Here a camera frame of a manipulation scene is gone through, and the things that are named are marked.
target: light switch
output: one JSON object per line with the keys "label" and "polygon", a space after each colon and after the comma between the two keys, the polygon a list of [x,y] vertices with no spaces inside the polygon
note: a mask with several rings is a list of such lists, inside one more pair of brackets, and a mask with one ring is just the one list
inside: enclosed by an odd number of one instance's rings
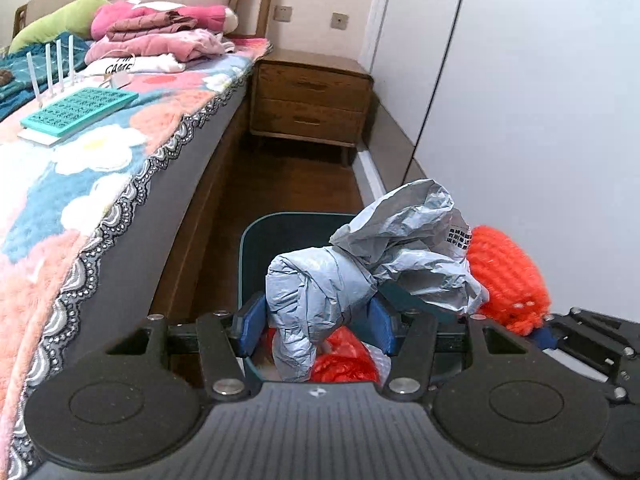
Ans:
{"label": "light switch", "polygon": [[277,22],[290,22],[292,12],[293,7],[276,5],[275,9],[273,9],[273,19]]}
{"label": "light switch", "polygon": [[349,23],[348,14],[339,14],[338,12],[334,12],[331,16],[331,28],[345,30],[347,28],[347,23]]}

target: green pillow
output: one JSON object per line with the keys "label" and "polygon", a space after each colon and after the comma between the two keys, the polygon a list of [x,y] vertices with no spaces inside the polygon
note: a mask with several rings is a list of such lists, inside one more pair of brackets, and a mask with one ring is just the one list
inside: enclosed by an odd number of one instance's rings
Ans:
{"label": "green pillow", "polygon": [[108,3],[107,0],[76,0],[66,4],[18,32],[11,42],[9,53],[33,43],[48,43],[65,31],[83,39],[90,39],[91,22],[94,20],[95,11]]}

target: wooden nightstand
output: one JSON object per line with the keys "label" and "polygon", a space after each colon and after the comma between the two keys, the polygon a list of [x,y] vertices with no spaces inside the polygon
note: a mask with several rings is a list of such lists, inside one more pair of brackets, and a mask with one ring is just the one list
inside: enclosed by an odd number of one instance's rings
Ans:
{"label": "wooden nightstand", "polygon": [[354,60],[276,49],[258,63],[251,133],[348,148],[360,139],[373,79]]}

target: wardrobe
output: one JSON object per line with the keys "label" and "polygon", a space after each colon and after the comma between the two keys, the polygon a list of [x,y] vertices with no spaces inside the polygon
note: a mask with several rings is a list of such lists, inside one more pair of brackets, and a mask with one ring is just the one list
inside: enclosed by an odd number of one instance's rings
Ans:
{"label": "wardrobe", "polygon": [[388,0],[367,140],[536,261],[556,312],[640,320],[640,0]]}

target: pink blanket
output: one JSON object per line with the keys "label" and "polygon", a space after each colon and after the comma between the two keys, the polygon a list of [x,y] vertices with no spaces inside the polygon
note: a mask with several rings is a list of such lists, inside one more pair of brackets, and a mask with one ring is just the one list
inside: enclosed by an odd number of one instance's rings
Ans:
{"label": "pink blanket", "polygon": [[106,36],[92,44],[84,56],[84,62],[90,64],[105,57],[135,54],[136,56],[160,56],[174,54],[180,62],[197,57],[215,56],[225,53],[225,47],[216,35],[204,28],[182,30],[173,34],[149,34],[128,41],[110,41]]}
{"label": "pink blanket", "polygon": [[[148,14],[155,14],[157,10],[149,7],[138,7],[134,9],[134,4],[119,0],[112,4],[104,4],[95,13],[94,20],[91,23],[91,37],[95,41],[101,40],[107,33],[107,29],[118,20],[126,20],[129,18],[139,18]],[[185,6],[177,7],[175,12],[181,16],[195,18],[198,20],[197,27],[206,28],[212,32],[222,32],[225,25],[224,5],[214,5],[210,7],[194,7]]]}

